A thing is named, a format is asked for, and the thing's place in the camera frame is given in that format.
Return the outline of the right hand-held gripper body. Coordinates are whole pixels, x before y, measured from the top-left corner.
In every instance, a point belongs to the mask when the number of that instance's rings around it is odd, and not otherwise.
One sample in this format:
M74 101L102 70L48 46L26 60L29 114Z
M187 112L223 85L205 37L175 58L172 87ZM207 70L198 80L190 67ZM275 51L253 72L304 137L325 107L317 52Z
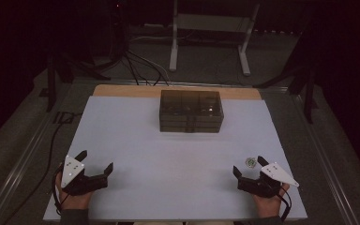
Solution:
M242 175L242 178L237 180L238 189L263 198L278 195L283 184L299 187L299 183L276 162L262 167L258 179L253 180Z

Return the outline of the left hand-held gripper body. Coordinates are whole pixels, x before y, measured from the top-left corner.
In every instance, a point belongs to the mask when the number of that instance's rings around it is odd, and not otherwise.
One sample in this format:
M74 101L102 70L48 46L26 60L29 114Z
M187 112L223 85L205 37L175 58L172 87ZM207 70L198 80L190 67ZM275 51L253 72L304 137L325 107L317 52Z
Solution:
M66 156L60 187L71 196L79 196L108 186L109 168L103 174L87 176L85 166L74 157Z

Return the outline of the smoky transparent drawer box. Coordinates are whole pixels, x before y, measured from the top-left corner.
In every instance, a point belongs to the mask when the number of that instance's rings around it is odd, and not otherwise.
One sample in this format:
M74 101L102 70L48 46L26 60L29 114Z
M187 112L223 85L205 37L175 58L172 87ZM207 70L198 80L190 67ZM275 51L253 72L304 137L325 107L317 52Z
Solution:
M219 92L161 91L159 126L221 128L223 119Z

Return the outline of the person's left hand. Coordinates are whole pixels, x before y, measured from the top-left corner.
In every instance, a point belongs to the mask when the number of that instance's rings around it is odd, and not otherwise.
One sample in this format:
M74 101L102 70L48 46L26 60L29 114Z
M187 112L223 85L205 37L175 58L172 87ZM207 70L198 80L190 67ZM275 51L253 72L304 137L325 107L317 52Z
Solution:
M93 192L79 196L71 196L67 194L60 185L57 185L57 190L59 193L59 202L63 210L85 210L89 208Z

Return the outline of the person's right hand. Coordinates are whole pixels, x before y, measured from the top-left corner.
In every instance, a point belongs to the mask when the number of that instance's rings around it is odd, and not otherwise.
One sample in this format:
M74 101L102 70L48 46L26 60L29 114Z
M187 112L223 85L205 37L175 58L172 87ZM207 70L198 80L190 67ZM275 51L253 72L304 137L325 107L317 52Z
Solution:
M278 195L272 198L263 198L257 195L253 195L252 198L255 202L258 216L260 218L271 218L278 216L280 206L282 204L282 198L289 188L289 184L283 184Z

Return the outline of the white table board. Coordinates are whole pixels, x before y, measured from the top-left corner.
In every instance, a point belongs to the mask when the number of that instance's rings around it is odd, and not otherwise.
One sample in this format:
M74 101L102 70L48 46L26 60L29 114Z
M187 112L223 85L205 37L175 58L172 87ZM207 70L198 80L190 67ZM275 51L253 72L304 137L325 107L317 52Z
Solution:
M101 221L255 218L233 169L255 179L247 158L290 168L266 103L225 99L217 133L162 132L157 97L90 97L68 153L86 151L85 172L113 166L89 216Z

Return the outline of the black metal stand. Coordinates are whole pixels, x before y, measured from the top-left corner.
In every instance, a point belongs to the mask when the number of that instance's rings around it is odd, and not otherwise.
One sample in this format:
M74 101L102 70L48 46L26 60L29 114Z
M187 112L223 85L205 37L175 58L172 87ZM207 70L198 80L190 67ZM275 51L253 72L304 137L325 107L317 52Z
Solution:
M287 91L290 95L299 95L305 91L303 113L307 121L312 124L313 90L319 51L320 43L305 31L298 39L282 71L276 77L254 84L253 87L264 89L292 77Z
M100 80L109 81L109 77L105 77L88 66L85 66L81 61L76 60L66 52L58 52L54 50L48 50L47 53L47 112L50 112L57 100L56 95L56 75L59 75L60 79L64 83L71 83L73 81L73 75L70 72L70 66L85 72L88 76Z

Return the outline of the white metal stand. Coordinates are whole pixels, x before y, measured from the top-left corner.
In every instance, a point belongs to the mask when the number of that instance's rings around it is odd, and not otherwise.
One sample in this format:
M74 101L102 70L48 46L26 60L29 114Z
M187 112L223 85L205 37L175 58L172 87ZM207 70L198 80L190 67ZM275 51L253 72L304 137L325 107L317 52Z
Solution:
M244 41L237 47L239 61L242 72L245 76L251 74L248 59L247 47L254 28L256 17L258 15L260 4L254 3L251 12L245 17L186 14L178 12L178 0L173 0L172 15L172 47L170 55L169 70L177 70L178 57L178 36L179 29L199 30L199 31L217 31L230 33L243 33Z

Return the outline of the metal floor rail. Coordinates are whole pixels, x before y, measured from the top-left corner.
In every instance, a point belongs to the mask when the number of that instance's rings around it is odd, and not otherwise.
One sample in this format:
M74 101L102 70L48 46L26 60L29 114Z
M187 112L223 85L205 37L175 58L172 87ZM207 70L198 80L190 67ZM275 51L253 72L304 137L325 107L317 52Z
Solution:
M334 171L334 168L325 153L323 144L321 143L318 133L314 126L312 126L304 115L304 101L299 96L291 96L293 105L297 110L302 124L307 132L308 138L312 143L312 149L315 151L316 158L319 162L322 173L330 188L332 196L337 204L337 208L342 215L345 225L360 225L349 199L346 196L343 186L340 184L339 179Z
M0 128L0 220L59 108L21 105Z

